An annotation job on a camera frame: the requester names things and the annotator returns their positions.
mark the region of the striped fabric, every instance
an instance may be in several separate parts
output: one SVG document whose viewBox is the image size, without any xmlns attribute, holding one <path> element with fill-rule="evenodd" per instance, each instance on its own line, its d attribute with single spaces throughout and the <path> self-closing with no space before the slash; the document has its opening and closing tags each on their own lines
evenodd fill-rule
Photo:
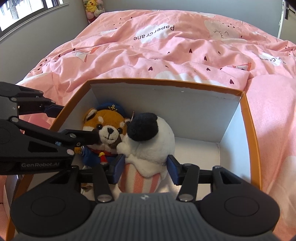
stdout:
<svg viewBox="0 0 296 241">
<path fill-rule="evenodd" d="M 120 191 L 126 193 L 153 193 L 161 181 L 160 173 L 149 178 L 141 176 L 133 164 L 126 164 L 118 182 Z"/>
</svg>

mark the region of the anchor emblem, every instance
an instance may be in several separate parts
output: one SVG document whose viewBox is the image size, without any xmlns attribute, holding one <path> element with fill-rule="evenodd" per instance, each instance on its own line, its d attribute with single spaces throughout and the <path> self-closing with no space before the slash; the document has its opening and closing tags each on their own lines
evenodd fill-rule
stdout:
<svg viewBox="0 0 296 241">
<path fill-rule="evenodd" d="M 117 109 L 115 108 L 115 105 L 114 105 L 114 104 L 113 104 L 111 107 L 108 106 L 108 108 L 109 108 L 110 110 L 115 110 L 115 111 L 117 111 Z"/>
</svg>

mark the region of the door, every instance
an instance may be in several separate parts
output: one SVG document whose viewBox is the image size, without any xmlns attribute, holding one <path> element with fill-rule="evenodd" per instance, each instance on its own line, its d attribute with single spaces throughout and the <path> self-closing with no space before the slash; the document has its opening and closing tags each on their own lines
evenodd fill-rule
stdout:
<svg viewBox="0 0 296 241">
<path fill-rule="evenodd" d="M 296 43 L 296 11 L 286 1 L 283 1 L 278 38 Z"/>
</svg>

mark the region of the cardboard box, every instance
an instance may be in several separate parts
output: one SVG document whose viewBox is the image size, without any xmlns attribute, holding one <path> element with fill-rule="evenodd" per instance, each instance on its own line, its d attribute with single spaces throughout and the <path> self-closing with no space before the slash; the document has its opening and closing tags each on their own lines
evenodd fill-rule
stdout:
<svg viewBox="0 0 296 241">
<path fill-rule="evenodd" d="M 207 84 L 153 79 L 99 79 L 86 82 L 71 98 L 51 129 L 82 129 L 84 113 L 100 103 L 113 101 L 132 116 L 152 112 L 171 126 L 175 157 L 201 169 L 221 165 L 261 189 L 260 157 L 246 94 Z M 81 166 L 77 158 L 73 162 Z M 34 175 L 31 187 L 48 175 Z M 177 194 L 169 175 L 159 192 Z M 197 199 L 210 192 L 200 184 Z"/>
</svg>

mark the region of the window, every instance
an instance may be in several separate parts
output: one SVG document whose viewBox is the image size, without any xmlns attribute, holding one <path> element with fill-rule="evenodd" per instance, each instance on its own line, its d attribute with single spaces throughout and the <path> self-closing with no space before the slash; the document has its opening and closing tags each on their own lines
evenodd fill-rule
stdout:
<svg viewBox="0 0 296 241">
<path fill-rule="evenodd" d="M 30 18 L 60 4 L 62 0 L 8 0 L 0 6 L 0 37 Z"/>
</svg>

